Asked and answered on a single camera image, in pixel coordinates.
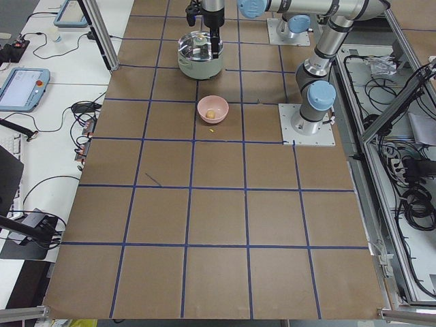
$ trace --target light blue frame device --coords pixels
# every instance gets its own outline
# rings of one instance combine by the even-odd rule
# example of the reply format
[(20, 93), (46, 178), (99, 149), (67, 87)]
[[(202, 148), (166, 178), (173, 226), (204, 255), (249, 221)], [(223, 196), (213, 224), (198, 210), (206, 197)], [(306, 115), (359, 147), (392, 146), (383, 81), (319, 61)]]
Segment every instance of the light blue frame device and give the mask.
[(14, 68), (0, 90), (0, 111), (32, 111), (46, 91), (48, 81), (48, 69)]
[(70, 21), (63, 18), (63, 15), (65, 11), (67, 10), (68, 4), (72, 1), (77, 2), (77, 0), (65, 0), (63, 3), (61, 9), (56, 15), (56, 18), (54, 19), (53, 25), (58, 27), (87, 27), (88, 22), (87, 19), (83, 16), (81, 20), (77, 21)]

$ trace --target metal pot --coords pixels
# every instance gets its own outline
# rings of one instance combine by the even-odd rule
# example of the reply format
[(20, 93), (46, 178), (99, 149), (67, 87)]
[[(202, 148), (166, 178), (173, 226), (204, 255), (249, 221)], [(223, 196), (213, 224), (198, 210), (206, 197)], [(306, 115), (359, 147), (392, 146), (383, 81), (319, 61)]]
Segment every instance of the metal pot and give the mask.
[(219, 43), (219, 58), (212, 58), (209, 32), (194, 31), (178, 41), (178, 66), (196, 80), (207, 80), (223, 68), (223, 42)]

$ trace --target blue joint cap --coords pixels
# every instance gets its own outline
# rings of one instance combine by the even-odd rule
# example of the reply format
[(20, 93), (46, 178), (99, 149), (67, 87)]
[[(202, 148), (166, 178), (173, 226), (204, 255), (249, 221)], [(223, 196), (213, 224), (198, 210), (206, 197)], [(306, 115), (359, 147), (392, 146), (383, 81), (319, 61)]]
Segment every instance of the blue joint cap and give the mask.
[(311, 18), (307, 15), (295, 15), (289, 19), (287, 26), (292, 33), (302, 33), (311, 26)]
[(239, 12), (250, 19), (261, 16), (267, 5), (267, 0), (238, 0)]
[(329, 82), (317, 80), (309, 87), (307, 99), (314, 109), (326, 111), (333, 106), (336, 90)]

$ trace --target pink bowl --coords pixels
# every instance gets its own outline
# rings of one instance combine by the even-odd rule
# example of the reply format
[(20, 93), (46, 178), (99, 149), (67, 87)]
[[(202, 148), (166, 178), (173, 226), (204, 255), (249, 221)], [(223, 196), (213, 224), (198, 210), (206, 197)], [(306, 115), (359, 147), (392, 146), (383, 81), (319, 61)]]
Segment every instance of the pink bowl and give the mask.
[[(215, 118), (210, 119), (206, 117), (208, 110), (215, 112)], [(226, 100), (217, 95), (208, 95), (202, 98), (197, 105), (197, 111), (204, 121), (209, 124), (216, 124), (224, 120), (229, 112), (229, 105)]]

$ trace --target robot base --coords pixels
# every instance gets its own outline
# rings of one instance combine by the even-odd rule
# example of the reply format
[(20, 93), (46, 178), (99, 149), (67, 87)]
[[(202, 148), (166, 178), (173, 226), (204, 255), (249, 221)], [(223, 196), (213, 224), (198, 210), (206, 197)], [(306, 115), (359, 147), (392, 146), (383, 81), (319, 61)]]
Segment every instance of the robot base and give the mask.
[(307, 32), (302, 32), (296, 37), (289, 39), (283, 38), (277, 33), (277, 26), (281, 18), (268, 18), (266, 24), (268, 25), (268, 35), (270, 37), (270, 44), (277, 44), (280, 46), (310, 46), (311, 42)]
[(291, 124), (292, 115), (300, 110), (300, 104), (279, 104), (281, 135), (284, 145), (306, 145), (306, 146), (335, 146), (332, 126), (325, 124), (312, 136), (304, 136), (298, 133)]

